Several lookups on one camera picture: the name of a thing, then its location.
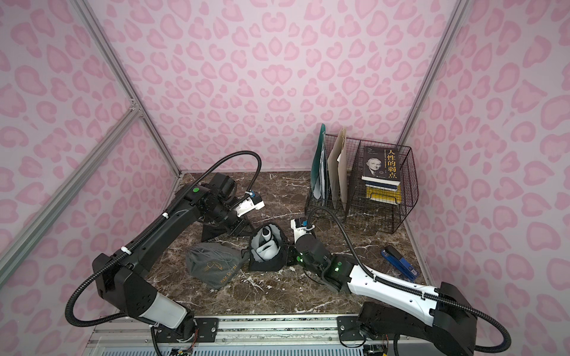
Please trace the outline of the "white hair dryer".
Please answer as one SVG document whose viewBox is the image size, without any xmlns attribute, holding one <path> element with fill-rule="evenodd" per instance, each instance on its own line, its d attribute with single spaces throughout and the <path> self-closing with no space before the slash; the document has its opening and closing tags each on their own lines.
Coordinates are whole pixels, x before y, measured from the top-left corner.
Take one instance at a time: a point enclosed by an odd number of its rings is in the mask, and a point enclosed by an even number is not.
<svg viewBox="0 0 570 356">
<path fill-rule="evenodd" d="M 272 260 L 279 253 L 279 246 L 270 227 L 266 226 L 261 229 L 258 248 L 255 252 L 262 261 Z"/>
</svg>

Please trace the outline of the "plain black pouch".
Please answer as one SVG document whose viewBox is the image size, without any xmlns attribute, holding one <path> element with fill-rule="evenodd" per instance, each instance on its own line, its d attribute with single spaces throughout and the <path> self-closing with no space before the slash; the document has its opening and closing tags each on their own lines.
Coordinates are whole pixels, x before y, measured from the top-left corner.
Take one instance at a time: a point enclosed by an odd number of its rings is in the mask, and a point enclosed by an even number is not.
<svg viewBox="0 0 570 356">
<path fill-rule="evenodd" d="M 243 231 L 243 226 L 236 225 L 234 227 L 225 225 L 212 225 L 203 224 L 203 231 L 201 234 L 201 242 L 206 242 L 223 234 L 228 234 L 229 236 L 239 236 Z"/>
</svg>

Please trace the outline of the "black pouch gold print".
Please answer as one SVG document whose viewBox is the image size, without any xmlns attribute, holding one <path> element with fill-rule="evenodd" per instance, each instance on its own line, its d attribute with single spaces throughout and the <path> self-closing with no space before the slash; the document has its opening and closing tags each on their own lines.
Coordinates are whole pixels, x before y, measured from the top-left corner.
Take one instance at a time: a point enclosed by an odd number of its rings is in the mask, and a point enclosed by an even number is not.
<svg viewBox="0 0 570 356">
<path fill-rule="evenodd" d="M 280 271 L 287 265 L 289 239 L 272 222 L 258 228 L 249 240 L 249 271 Z"/>
</svg>

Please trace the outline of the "grey hair dryer pouch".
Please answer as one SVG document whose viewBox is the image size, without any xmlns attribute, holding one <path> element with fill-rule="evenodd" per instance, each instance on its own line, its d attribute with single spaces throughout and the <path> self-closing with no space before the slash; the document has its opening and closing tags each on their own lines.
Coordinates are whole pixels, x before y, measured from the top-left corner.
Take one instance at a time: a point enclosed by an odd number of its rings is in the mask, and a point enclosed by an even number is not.
<svg viewBox="0 0 570 356">
<path fill-rule="evenodd" d="M 186 253 L 186 268 L 191 277 L 215 290 L 222 289 L 249 260 L 249 253 L 220 243 L 198 243 Z"/>
</svg>

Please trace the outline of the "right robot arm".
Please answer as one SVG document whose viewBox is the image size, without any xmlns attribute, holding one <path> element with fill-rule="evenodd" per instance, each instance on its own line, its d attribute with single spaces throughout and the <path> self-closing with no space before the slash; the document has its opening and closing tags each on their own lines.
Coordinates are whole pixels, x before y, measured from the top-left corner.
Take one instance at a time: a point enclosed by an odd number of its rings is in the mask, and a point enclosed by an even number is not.
<svg viewBox="0 0 570 356">
<path fill-rule="evenodd" d="M 350 254 L 330 252 L 316 237 L 313 217 L 308 215 L 290 222 L 296 262 L 334 292 L 369 299 L 357 321 L 365 339 L 388 336 L 396 344 L 400 337 L 411 336 L 432 343 L 444 355 L 497 354 L 511 347 L 506 327 L 475 309 L 450 283 L 425 286 L 367 267 L 340 219 L 327 207 L 320 209 L 336 223 Z"/>
</svg>

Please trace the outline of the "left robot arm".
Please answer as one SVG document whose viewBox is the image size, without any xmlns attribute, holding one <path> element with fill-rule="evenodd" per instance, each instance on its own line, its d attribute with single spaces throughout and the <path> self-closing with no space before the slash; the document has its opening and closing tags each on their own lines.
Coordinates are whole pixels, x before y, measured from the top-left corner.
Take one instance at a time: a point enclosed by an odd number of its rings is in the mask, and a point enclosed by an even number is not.
<svg viewBox="0 0 570 356">
<path fill-rule="evenodd" d="M 251 156 L 257 166 L 261 157 L 254 151 L 237 151 L 218 160 L 208 170 L 214 174 L 207 184 L 202 174 L 184 185 L 173 201 L 135 239 L 116 250 L 113 255 L 99 255 L 92 264 L 93 274 L 82 282 L 70 296 L 64 311 L 65 320 L 75 327 L 91 327 L 122 317 L 130 317 L 151 327 L 151 336 L 168 335 L 173 341 L 196 341 L 198 326 L 194 312 L 162 295 L 146 277 L 166 249 L 188 227 L 203 225 L 203 239 L 211 240 L 221 234 L 247 236 L 253 225 L 246 214 L 261 207 L 261 195 L 252 186 L 243 197 L 235 194 L 235 181 L 215 170 L 232 158 Z M 118 312 L 94 320 L 81 320 L 74 307 L 81 294 L 96 283 L 98 295 Z"/>
</svg>

